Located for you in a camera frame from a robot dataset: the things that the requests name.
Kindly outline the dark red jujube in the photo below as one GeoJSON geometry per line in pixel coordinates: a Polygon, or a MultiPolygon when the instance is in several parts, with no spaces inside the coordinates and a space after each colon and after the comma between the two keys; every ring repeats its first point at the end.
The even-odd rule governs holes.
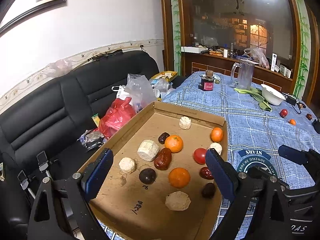
{"type": "Polygon", "coordinates": [[[204,178],[206,180],[213,180],[214,179],[214,176],[212,175],[212,173],[208,167],[202,167],[199,171],[199,175],[201,178],[204,178]]]}

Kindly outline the red tomato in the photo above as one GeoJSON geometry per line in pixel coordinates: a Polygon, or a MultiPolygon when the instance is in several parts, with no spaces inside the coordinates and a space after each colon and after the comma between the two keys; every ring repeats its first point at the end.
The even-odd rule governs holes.
{"type": "Polygon", "coordinates": [[[206,153],[205,148],[197,148],[193,153],[193,158],[198,164],[204,165],[206,163],[206,153]]]}
{"type": "Polygon", "coordinates": [[[286,109],[282,109],[279,113],[282,118],[285,118],[288,115],[288,111],[286,109]]]}

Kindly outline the orange mandarin front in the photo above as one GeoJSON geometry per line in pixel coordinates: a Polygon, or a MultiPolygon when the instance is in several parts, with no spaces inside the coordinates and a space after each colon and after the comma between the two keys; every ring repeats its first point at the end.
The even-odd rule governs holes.
{"type": "Polygon", "coordinates": [[[213,142],[221,142],[223,139],[223,130],[219,127],[213,128],[210,133],[210,138],[213,142]]]}

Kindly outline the white corn piece front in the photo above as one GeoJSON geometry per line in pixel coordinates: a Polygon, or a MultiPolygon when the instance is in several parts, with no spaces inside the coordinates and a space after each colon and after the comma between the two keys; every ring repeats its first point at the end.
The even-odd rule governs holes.
{"type": "Polygon", "coordinates": [[[188,194],[176,191],[166,196],[165,205],[171,211],[185,211],[191,204],[188,194]]]}

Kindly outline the dark plum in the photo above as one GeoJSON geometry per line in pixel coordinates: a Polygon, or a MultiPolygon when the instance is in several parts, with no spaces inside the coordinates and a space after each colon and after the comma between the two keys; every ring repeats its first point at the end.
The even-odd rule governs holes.
{"type": "Polygon", "coordinates": [[[145,168],[139,174],[139,180],[143,184],[150,185],[155,181],[155,179],[156,179],[156,172],[152,168],[145,168]]]}

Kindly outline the white corn piece large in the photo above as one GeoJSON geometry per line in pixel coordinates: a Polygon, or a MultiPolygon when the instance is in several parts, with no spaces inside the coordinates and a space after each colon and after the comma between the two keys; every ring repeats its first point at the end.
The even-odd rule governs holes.
{"type": "Polygon", "coordinates": [[[144,161],[151,162],[155,159],[156,155],[159,152],[159,146],[152,140],[143,140],[140,144],[137,154],[144,161]]]}

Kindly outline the large red jujube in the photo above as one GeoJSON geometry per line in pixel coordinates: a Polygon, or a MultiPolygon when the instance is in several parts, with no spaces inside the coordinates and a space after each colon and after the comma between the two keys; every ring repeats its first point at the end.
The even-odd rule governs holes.
{"type": "Polygon", "coordinates": [[[153,164],[155,168],[161,171],[165,171],[169,168],[169,165],[172,160],[172,152],[168,148],[163,148],[159,151],[155,157],[153,164]]]}

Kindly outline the small dark jujube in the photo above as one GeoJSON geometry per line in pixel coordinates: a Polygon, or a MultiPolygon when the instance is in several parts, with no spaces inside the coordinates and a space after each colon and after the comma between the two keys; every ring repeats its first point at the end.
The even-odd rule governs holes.
{"type": "Polygon", "coordinates": [[[159,142],[160,144],[164,144],[165,141],[166,141],[166,139],[167,139],[169,136],[170,136],[169,133],[163,132],[163,133],[158,137],[158,142],[159,142]]]}

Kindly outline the dark jujube front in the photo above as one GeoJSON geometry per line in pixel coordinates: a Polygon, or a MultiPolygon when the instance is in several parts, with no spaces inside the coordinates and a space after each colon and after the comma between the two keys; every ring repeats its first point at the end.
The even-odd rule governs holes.
{"type": "Polygon", "coordinates": [[[214,197],[216,188],[214,183],[207,183],[201,191],[202,197],[212,199],[214,197]]]}

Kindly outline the blue plaid tablecloth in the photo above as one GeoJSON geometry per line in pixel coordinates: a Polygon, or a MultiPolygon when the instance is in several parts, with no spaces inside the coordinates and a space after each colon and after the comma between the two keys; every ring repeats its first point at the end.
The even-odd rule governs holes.
{"type": "Polygon", "coordinates": [[[290,188],[314,185],[307,170],[278,154],[281,145],[297,150],[319,150],[319,135],[306,118],[308,109],[297,114],[288,103],[272,112],[263,111],[247,94],[231,87],[231,79],[221,75],[220,83],[210,92],[199,89],[200,73],[194,73],[162,102],[153,102],[121,128],[107,143],[114,152],[114,163],[91,206],[97,217],[128,239],[207,239],[217,227],[229,202],[220,193],[204,199],[201,190],[207,181],[200,177],[201,166],[193,159],[197,148],[208,148],[210,133],[216,126],[223,129],[222,157],[240,172],[253,165],[263,166],[290,188]],[[282,109],[288,115],[282,118],[282,109]],[[181,129],[179,120],[191,119],[189,129],[181,129]],[[289,123],[296,121],[296,126],[289,123]],[[142,160],[137,150],[143,140],[157,141],[163,133],[179,135],[183,149],[173,154],[170,169],[185,168],[190,182],[182,191],[191,204],[185,211],[171,211],[165,198],[175,192],[168,180],[169,171],[158,171],[151,185],[139,180],[144,168],[153,163],[142,160]],[[135,161],[131,174],[121,172],[119,162],[128,157],[135,161]]]}

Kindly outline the black power adapter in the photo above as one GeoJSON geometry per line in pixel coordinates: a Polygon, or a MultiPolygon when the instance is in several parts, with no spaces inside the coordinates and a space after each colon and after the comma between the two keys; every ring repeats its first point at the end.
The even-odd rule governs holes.
{"type": "Polygon", "coordinates": [[[286,95],[285,99],[286,99],[286,102],[291,104],[292,106],[295,106],[296,103],[297,103],[296,98],[294,96],[290,95],[290,94],[286,95]]]}

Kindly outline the white bowl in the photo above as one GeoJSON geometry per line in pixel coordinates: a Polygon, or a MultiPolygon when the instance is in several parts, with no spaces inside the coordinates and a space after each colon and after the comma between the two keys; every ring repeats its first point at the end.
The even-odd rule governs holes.
{"type": "Polygon", "coordinates": [[[274,88],[261,84],[262,87],[262,96],[265,100],[275,106],[279,106],[284,100],[285,96],[281,94],[279,91],[275,90],[274,88]]]}

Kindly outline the dark jar pink label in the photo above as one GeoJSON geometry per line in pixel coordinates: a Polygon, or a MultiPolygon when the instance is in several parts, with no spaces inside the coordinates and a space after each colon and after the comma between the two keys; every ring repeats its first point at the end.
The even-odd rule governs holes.
{"type": "Polygon", "coordinates": [[[201,82],[199,89],[203,91],[212,91],[214,87],[214,72],[212,70],[206,70],[205,74],[200,75],[201,82]]]}

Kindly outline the clear glass pitcher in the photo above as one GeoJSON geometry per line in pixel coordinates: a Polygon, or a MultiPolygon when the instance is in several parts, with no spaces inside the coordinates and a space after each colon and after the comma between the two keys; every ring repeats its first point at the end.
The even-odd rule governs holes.
{"type": "Polygon", "coordinates": [[[251,60],[240,60],[234,63],[231,70],[231,81],[235,88],[249,90],[252,83],[255,63],[251,60]]]}

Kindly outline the framed wall picture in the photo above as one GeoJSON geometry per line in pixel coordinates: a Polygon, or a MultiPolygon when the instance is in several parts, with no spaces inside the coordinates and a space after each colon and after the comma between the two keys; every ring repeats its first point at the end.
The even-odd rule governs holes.
{"type": "Polygon", "coordinates": [[[3,0],[1,1],[1,35],[20,23],[48,10],[64,6],[67,0],[3,0]]]}

